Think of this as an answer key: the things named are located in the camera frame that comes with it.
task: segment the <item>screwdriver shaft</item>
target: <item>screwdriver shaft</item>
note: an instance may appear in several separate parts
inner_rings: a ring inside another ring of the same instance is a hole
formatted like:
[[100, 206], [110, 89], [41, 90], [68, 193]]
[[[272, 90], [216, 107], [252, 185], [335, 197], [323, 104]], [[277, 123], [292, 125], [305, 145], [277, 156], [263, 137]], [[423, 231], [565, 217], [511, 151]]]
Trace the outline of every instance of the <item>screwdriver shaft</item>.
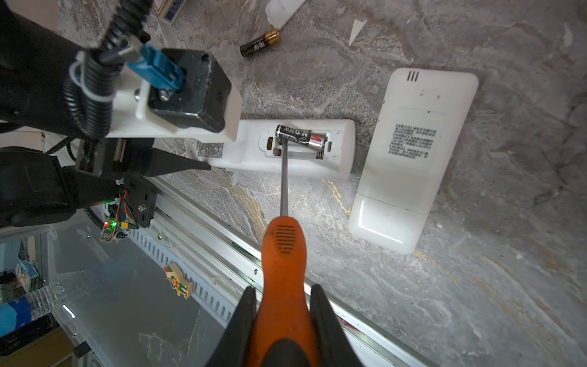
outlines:
[[281, 146], [281, 216], [288, 216], [288, 141]]

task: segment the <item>triangular white paper piece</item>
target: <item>triangular white paper piece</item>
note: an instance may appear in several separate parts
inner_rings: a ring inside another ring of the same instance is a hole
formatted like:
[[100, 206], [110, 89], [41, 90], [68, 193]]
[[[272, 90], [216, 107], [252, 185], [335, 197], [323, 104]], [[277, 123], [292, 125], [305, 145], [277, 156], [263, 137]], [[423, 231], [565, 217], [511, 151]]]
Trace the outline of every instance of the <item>triangular white paper piece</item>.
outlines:
[[365, 25], [366, 22], [367, 22], [367, 19], [365, 19], [362, 22], [355, 19], [355, 22], [353, 23], [353, 29], [350, 32], [349, 47], [350, 47], [350, 44], [353, 43], [353, 41], [355, 40], [355, 38], [357, 37], [357, 35], [361, 31], [361, 29], [363, 29], [363, 26]]

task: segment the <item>screwdriver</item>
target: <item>screwdriver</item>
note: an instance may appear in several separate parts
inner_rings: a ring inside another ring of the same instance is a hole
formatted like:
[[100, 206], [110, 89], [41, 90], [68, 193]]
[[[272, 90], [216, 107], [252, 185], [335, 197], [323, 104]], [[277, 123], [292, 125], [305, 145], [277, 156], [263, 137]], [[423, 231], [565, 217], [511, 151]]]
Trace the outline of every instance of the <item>screwdriver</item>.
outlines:
[[288, 217], [288, 141], [283, 140], [281, 216], [273, 219], [261, 248], [263, 298], [251, 331], [247, 365], [321, 365], [318, 339], [306, 304], [306, 239]]

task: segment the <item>gray tabletop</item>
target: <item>gray tabletop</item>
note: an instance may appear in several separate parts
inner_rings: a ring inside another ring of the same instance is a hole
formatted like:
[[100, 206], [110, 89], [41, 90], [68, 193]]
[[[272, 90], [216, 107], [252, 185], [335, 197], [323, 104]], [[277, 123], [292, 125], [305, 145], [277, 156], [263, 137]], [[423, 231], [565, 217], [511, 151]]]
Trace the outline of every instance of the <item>gray tabletop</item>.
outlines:
[[[59, 0], [61, 34], [96, 44], [115, 1]], [[206, 49], [244, 98], [243, 118], [352, 119], [348, 182], [291, 177], [290, 215], [309, 278], [439, 365], [587, 365], [587, 8], [576, 1], [308, 0], [282, 42], [266, 0], [188, 0], [163, 45]], [[353, 21], [367, 20], [348, 47]], [[416, 251], [397, 255], [346, 229], [383, 95], [398, 67], [468, 71], [480, 87]], [[158, 146], [178, 154], [182, 140]], [[279, 176], [164, 177], [260, 241]]]

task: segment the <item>plastic water bottle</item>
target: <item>plastic water bottle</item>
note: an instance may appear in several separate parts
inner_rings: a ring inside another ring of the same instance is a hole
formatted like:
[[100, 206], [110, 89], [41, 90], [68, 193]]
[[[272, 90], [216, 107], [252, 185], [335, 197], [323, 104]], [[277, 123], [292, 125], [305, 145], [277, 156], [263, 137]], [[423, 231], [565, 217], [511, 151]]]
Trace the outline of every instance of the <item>plastic water bottle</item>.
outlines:
[[0, 336], [53, 312], [64, 300], [63, 286], [55, 283], [0, 305]]

